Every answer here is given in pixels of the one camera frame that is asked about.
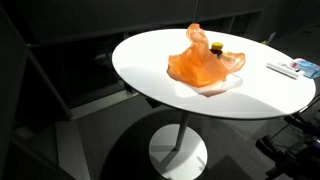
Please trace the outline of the orange plastic bag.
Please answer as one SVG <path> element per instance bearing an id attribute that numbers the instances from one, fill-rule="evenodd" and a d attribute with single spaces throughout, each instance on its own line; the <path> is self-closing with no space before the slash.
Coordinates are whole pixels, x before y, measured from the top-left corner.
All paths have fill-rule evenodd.
<path id="1" fill-rule="evenodd" d="M 204 30 L 192 23 L 186 30 L 191 45 L 181 54 L 170 55 L 167 74 L 174 80 L 201 88 L 226 80 L 229 74 L 242 69 L 244 53 L 223 51 L 221 57 L 213 54 Z"/>

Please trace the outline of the dark bottle with yellow cap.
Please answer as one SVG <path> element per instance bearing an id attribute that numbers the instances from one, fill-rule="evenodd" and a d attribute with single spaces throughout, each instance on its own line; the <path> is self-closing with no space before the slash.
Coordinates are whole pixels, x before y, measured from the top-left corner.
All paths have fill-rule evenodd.
<path id="1" fill-rule="evenodd" d="M 216 54 L 218 57 L 221 57 L 221 55 L 223 54 L 222 48 L 223 48 L 223 44 L 222 44 L 222 43 L 220 43 L 220 42 L 213 42 L 213 43 L 211 44 L 211 49 L 210 49 L 210 51 L 211 51 L 213 54 Z"/>

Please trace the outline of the white flat remote box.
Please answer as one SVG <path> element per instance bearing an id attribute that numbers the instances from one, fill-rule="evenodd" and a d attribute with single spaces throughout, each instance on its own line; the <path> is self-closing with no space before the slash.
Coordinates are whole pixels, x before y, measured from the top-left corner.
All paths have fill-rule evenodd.
<path id="1" fill-rule="evenodd" d="M 283 64 L 283 63 L 270 63 L 270 62 L 268 62 L 266 64 L 266 66 L 270 69 L 273 69 L 273 70 L 275 70 L 279 73 L 282 73 L 288 77 L 291 77 L 293 79 L 297 79 L 301 75 L 304 74 L 303 71 L 292 68 L 292 67 L 288 66 L 287 64 Z"/>

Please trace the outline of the blue tissue packet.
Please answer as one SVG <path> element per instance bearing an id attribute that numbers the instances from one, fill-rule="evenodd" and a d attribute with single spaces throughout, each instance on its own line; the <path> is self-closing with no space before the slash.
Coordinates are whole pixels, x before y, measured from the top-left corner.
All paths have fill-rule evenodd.
<path id="1" fill-rule="evenodd" d="M 320 66 L 305 59 L 296 58 L 290 63 L 290 66 L 304 71 L 304 75 L 310 79 L 320 76 Z"/>

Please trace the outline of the white round pedestal table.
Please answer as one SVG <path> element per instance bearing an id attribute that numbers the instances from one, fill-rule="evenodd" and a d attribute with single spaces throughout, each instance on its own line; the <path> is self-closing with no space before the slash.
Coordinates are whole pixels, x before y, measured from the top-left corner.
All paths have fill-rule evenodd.
<path id="1" fill-rule="evenodd" d="M 168 57 L 190 46 L 184 29 L 144 32 L 122 41 L 114 50 L 112 64 L 119 76 L 139 93 L 183 112 L 178 124 L 158 129 L 149 144 L 152 165 L 170 180 L 194 180 L 205 169 L 208 152 L 203 139 L 187 126 L 188 115 L 199 114 L 227 120 L 266 120 L 295 113 L 316 93 L 312 79 L 293 79 L 266 67 L 287 64 L 287 55 L 255 41 L 208 31 L 210 41 L 231 52 L 246 55 L 244 67 L 215 86 L 201 89 L 171 79 Z"/>

